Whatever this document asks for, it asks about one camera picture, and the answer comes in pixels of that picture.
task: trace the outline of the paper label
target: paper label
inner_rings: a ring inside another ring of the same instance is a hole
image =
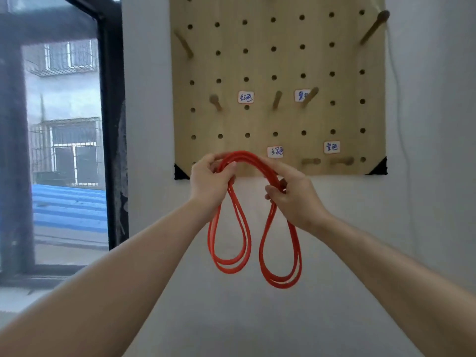
[[[306,96],[311,92],[311,89],[299,89],[294,90],[294,101],[301,103],[304,101]]]
[[[324,154],[338,154],[340,153],[340,141],[325,141]]]
[[[284,156],[283,147],[268,147],[268,158],[282,158]]]
[[[253,104],[253,102],[255,102],[254,91],[238,91],[238,103]]]

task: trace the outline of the black window frame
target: black window frame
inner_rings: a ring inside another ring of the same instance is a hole
[[[115,182],[118,125],[125,102],[121,4],[66,1],[75,7],[14,13],[6,10],[8,0],[0,0],[0,30],[8,30],[0,34],[0,286],[53,288],[84,267],[35,264],[24,45],[97,38],[109,249],[128,239],[128,215],[117,206],[123,197],[115,195],[120,190]],[[2,143],[12,133],[19,136],[15,142]]]

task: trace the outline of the red elastic band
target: red elastic band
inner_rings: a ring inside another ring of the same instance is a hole
[[[283,191],[282,186],[277,179],[276,173],[273,169],[271,169],[268,165],[263,163],[259,158],[250,153],[248,151],[235,151],[227,155],[218,166],[217,172],[221,172],[228,164],[231,162],[241,162],[241,163],[248,163],[256,167],[265,178],[268,180],[270,185],[275,186],[281,192]],[[243,247],[241,248],[241,252],[232,259],[221,259],[217,257],[215,254],[215,234],[217,232],[217,225],[218,219],[220,218],[220,211],[221,211],[221,204],[218,207],[217,214],[213,217],[210,225],[208,227],[208,250],[210,251],[211,258],[215,262],[215,265],[219,270],[227,274],[237,273],[243,269],[243,267],[247,264],[249,255],[251,254],[251,233],[249,231],[248,223],[246,221],[245,213],[241,209],[241,205],[238,202],[238,198],[236,197],[235,191],[233,190],[233,180],[230,180],[228,183],[228,194],[231,197],[231,201],[233,203],[233,208],[235,209],[235,214],[237,216],[239,226],[241,228],[241,232],[243,233]],[[259,265],[261,266],[261,272],[265,277],[266,281],[269,284],[276,288],[290,288],[294,284],[296,284],[301,276],[302,270],[302,260],[301,260],[301,248],[299,246],[299,239],[298,234],[296,233],[296,228],[290,222],[288,222],[289,232],[291,234],[291,241],[293,243],[293,251],[294,251],[294,264],[291,273],[287,276],[276,276],[270,272],[270,270],[266,267],[265,261],[263,258],[263,249],[265,246],[266,236],[268,234],[269,228],[271,223],[273,222],[274,215],[276,214],[276,204],[274,202],[271,203],[271,209],[269,210],[268,219],[266,221],[265,230],[263,232],[263,237],[261,238],[261,243],[259,244]],[[231,268],[225,268],[223,266],[231,266],[233,264],[238,263],[241,261],[237,266]]]

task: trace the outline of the wooden pegboard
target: wooden pegboard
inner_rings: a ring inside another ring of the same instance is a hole
[[[307,175],[370,173],[386,155],[384,28],[359,41],[377,14],[370,0],[170,0],[171,29],[194,54],[171,35],[176,165],[190,175],[206,153],[282,146],[281,160]],[[295,102],[314,87],[305,108]],[[340,154],[325,154],[326,141]]]

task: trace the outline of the wooden peg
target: wooden peg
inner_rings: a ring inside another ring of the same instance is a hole
[[[352,165],[354,164],[355,159],[353,156],[344,156],[341,158],[333,158],[330,159],[330,165],[336,165],[336,164],[344,164],[344,165]]]
[[[302,165],[309,165],[309,164],[319,165],[319,164],[321,164],[321,159],[319,159],[319,158],[302,159],[301,164]]]
[[[367,31],[362,40],[360,40],[360,45],[365,45],[365,43],[372,37],[373,34],[378,30],[378,28],[386,23],[390,18],[390,11],[383,10],[377,16],[377,20],[374,22],[372,27]]]
[[[312,99],[318,94],[319,88],[313,88],[311,92],[304,98],[304,101],[302,102],[302,107],[306,107],[309,102],[311,102]]]
[[[274,97],[274,102],[273,102],[273,110],[277,109],[277,106],[279,105],[279,101],[281,100],[282,96],[283,96],[283,93],[281,91],[276,92],[276,95]]]
[[[193,51],[190,48],[190,46],[188,46],[188,42],[185,40],[185,38],[180,34],[180,32],[178,30],[174,30],[174,34],[175,34],[175,36],[177,36],[177,39],[180,41],[183,48],[187,52],[188,58],[189,59],[193,58]]]
[[[210,102],[213,105],[215,105],[215,107],[217,108],[217,111],[222,111],[223,110],[221,105],[220,105],[220,102],[218,101],[218,95],[215,95],[215,94],[211,95],[210,96]]]

